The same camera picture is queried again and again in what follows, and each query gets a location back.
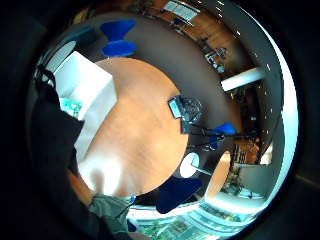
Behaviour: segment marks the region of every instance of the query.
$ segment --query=black object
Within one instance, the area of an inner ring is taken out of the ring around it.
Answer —
[[[197,122],[201,116],[202,105],[199,100],[177,95],[168,101],[174,118],[181,118],[181,133],[190,132],[190,124]]]

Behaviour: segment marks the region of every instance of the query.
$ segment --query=chair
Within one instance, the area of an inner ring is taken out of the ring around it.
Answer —
[[[243,137],[244,136],[243,134],[237,134],[237,130],[235,126],[230,122],[224,123],[213,129],[206,128],[196,124],[191,124],[191,126],[201,130],[201,133],[190,132],[191,135],[199,135],[199,136],[207,137],[209,138],[209,140],[201,144],[189,145],[187,147],[188,149],[203,147],[208,150],[216,150],[226,137]]]
[[[135,25],[136,21],[130,19],[103,23],[100,29],[107,36],[109,42],[102,49],[102,54],[108,58],[133,54],[137,49],[136,45],[125,41],[124,37]]]
[[[197,178],[176,178],[171,176],[159,189],[156,209],[165,214],[184,203],[201,187],[201,180]]]

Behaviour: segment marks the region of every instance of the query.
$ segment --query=floor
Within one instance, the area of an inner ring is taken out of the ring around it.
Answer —
[[[106,37],[99,30],[100,24],[118,19],[137,21],[137,25],[126,36],[127,40],[137,45],[137,51],[131,57],[156,66],[169,76],[184,96],[196,98],[201,102],[203,114],[198,124],[215,127],[231,121],[241,130],[239,109],[222,90],[219,74],[207,63],[200,48],[190,38],[178,34],[167,23],[127,12],[109,12],[73,25],[63,35],[68,35],[83,25],[94,26],[97,33],[96,41],[77,50],[92,62],[96,62],[104,59],[101,49],[107,42]],[[201,141],[199,137],[189,137],[189,144],[199,141]],[[231,148],[232,142],[226,140],[217,151],[197,150],[200,156],[200,167],[213,171],[222,153]],[[180,176],[179,167],[174,175]],[[199,177],[203,182],[198,192],[201,196],[205,192],[210,176],[197,172],[193,177]],[[146,194],[141,204],[154,205],[156,194],[156,190]]]

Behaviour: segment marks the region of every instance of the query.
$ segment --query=desk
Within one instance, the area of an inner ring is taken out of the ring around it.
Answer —
[[[110,58],[96,64],[113,75],[118,102],[79,163],[81,176],[106,195],[150,192],[174,173],[187,146],[188,135],[167,103],[180,92],[146,62]]]
[[[221,156],[219,163],[217,164],[211,180],[208,184],[207,191],[204,195],[206,200],[213,199],[215,195],[220,192],[225,181],[227,180],[229,169],[230,169],[231,156],[230,152],[226,151]]]

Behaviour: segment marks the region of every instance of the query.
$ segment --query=person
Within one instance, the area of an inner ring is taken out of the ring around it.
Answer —
[[[39,72],[42,74],[35,79],[28,147],[32,171],[48,204],[91,239],[149,239],[141,233],[129,233],[126,207],[132,199],[97,194],[82,187],[86,185],[78,170],[74,143],[83,122],[60,109],[52,72],[43,67]],[[42,81],[43,74],[47,81]]]

